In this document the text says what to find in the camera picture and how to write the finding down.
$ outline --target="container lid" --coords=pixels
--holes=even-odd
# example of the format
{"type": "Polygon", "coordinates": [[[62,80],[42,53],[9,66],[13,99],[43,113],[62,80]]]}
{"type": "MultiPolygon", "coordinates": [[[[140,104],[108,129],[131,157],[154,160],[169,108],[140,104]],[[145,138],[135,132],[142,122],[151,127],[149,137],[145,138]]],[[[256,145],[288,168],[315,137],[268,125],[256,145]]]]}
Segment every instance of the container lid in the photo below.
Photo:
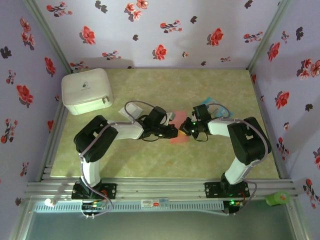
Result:
{"type": "Polygon", "coordinates": [[[64,105],[77,105],[102,99],[111,93],[105,70],[97,68],[65,76],[61,83],[64,105]]]}

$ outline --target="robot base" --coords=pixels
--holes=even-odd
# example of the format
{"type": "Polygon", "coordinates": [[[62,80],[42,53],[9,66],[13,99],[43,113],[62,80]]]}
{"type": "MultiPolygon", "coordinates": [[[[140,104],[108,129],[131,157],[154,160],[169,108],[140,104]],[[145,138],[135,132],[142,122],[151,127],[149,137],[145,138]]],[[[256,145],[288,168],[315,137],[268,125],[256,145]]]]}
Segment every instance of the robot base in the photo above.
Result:
{"type": "MultiPolygon", "coordinates": [[[[116,199],[117,193],[117,184],[115,183],[100,183],[97,187],[94,187],[95,190],[106,195],[109,199],[116,199]]],[[[86,186],[83,186],[81,183],[75,183],[73,185],[72,200],[102,200],[103,197],[95,194],[86,186]]]]}
{"type": "Polygon", "coordinates": [[[221,182],[219,181],[205,182],[204,189],[207,199],[250,197],[248,184],[244,181],[232,185],[228,191],[221,188],[221,182]]]}

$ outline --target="white box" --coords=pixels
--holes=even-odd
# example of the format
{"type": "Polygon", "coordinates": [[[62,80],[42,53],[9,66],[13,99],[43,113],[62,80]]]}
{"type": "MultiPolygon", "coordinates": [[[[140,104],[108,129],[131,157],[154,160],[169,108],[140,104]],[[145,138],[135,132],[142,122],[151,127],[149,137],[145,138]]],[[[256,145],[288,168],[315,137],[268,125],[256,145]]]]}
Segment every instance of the white box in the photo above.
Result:
{"type": "Polygon", "coordinates": [[[114,98],[107,73],[102,68],[65,76],[62,103],[72,115],[110,107],[114,98]]]}

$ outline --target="table surface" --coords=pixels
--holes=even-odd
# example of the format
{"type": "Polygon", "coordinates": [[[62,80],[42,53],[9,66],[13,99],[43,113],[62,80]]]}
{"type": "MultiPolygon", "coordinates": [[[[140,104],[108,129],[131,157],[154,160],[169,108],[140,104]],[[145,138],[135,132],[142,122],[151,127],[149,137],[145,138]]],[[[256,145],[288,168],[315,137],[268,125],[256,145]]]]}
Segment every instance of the table surface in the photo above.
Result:
{"type": "MultiPolygon", "coordinates": [[[[127,121],[118,111],[127,101],[140,100],[167,112],[186,111],[212,97],[233,112],[234,118],[255,117],[265,130],[250,74],[242,69],[106,69],[113,105],[81,115],[68,113],[53,163],[52,177],[79,177],[80,160],[74,136],[95,116],[127,121]]],[[[138,105],[142,114],[150,107],[138,105]]],[[[210,135],[207,142],[171,144],[124,139],[114,141],[100,160],[100,176],[134,178],[220,178],[235,155],[230,138],[210,135]]],[[[279,178],[272,154],[251,170],[248,178],[279,178]]]]}

